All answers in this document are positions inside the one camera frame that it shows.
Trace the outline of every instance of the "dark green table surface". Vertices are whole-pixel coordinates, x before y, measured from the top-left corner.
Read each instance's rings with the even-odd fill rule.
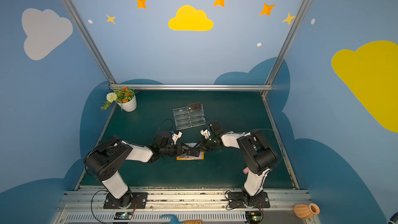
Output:
[[[205,116],[212,122],[218,121],[225,131],[272,129],[257,92],[142,91],[137,93],[137,109],[133,112],[122,112],[117,106],[102,141],[115,134],[134,144],[150,144],[160,123],[167,118],[174,120],[174,108],[195,102],[202,102]],[[160,130],[168,130],[170,126],[171,121],[166,121]],[[178,141],[197,142],[201,136],[200,130],[206,127],[203,125],[181,130],[183,134]],[[263,130],[263,133],[281,157],[274,133],[269,130]],[[245,167],[240,150],[227,147],[205,153],[203,160],[177,161],[175,157],[164,157],[152,164],[126,161],[119,172],[131,187],[241,188],[247,177],[242,173]],[[86,174],[82,185],[101,183]],[[268,174],[264,188],[293,188],[283,161]]]

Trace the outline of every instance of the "white flower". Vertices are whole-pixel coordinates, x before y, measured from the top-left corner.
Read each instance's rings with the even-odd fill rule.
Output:
[[[108,93],[106,95],[106,100],[109,102],[114,102],[117,99],[117,96],[115,93]]]

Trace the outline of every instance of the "blue handle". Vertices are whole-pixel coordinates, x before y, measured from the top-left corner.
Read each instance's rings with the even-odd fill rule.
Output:
[[[161,216],[161,218],[163,218],[163,217],[169,217],[171,219],[169,224],[184,224],[184,222],[179,222],[178,218],[174,214],[164,214]]]

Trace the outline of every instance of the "wooden handle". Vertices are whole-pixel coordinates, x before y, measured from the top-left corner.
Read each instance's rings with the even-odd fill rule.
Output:
[[[202,224],[201,220],[186,220],[184,224]]]

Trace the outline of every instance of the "white cloud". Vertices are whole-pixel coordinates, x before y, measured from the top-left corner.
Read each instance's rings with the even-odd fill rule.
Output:
[[[48,55],[73,31],[69,19],[59,17],[49,9],[26,9],[22,14],[22,27],[27,35],[23,47],[27,56],[35,61]]]

